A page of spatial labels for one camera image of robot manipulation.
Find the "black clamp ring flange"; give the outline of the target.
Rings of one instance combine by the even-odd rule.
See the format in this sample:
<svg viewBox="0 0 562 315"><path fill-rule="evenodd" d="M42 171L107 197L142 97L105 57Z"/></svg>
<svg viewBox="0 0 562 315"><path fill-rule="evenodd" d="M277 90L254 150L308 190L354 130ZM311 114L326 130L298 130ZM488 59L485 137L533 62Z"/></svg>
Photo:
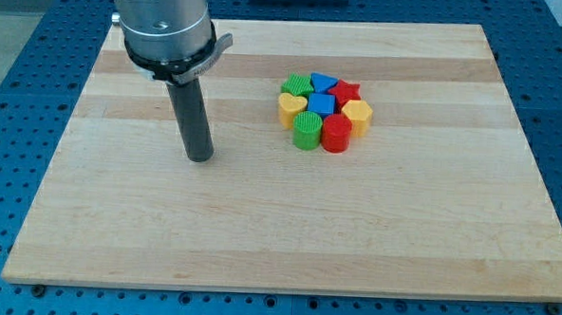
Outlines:
<svg viewBox="0 0 562 315"><path fill-rule="evenodd" d="M215 25L211 24L210 40L197 52L180 60L167 61L147 59L140 56L127 41L123 41L128 58L135 68L150 81L163 81L169 84L187 84L209 71L233 45L230 32L217 38Z"/></svg>

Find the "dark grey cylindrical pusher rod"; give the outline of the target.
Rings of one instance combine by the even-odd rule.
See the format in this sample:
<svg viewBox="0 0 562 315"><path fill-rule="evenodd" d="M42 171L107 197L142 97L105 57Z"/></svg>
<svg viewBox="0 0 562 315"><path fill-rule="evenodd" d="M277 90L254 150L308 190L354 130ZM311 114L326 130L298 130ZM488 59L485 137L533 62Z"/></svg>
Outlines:
<svg viewBox="0 0 562 315"><path fill-rule="evenodd" d="M209 121L198 80L166 85L187 157L205 162L214 154Z"/></svg>

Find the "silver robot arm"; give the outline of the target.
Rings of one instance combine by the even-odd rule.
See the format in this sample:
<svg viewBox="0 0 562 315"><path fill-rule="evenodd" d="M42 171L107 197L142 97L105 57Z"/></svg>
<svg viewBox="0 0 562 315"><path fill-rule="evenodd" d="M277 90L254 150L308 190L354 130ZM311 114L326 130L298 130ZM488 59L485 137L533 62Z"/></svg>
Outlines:
<svg viewBox="0 0 562 315"><path fill-rule="evenodd" d="M166 84L191 161L214 153L200 76L233 45L216 35L207 0L114 0L128 58L151 81Z"/></svg>

